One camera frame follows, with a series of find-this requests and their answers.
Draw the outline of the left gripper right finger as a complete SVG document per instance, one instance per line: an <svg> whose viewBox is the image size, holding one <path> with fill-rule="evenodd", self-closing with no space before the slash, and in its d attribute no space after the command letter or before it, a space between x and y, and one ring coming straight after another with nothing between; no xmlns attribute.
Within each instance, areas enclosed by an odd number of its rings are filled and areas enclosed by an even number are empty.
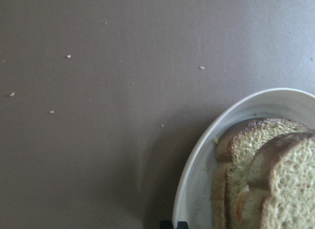
<svg viewBox="0 0 315 229"><path fill-rule="evenodd" d="M176 229L188 229L188 224L185 221L179 221Z"/></svg>

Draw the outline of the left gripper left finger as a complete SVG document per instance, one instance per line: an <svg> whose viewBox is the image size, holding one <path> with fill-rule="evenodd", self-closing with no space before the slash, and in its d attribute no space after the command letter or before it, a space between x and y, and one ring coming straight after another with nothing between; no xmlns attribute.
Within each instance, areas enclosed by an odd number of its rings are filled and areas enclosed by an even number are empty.
<svg viewBox="0 0 315 229"><path fill-rule="evenodd" d="M159 228L160 229L173 229L173 224L169 220L162 220L159 223Z"/></svg>

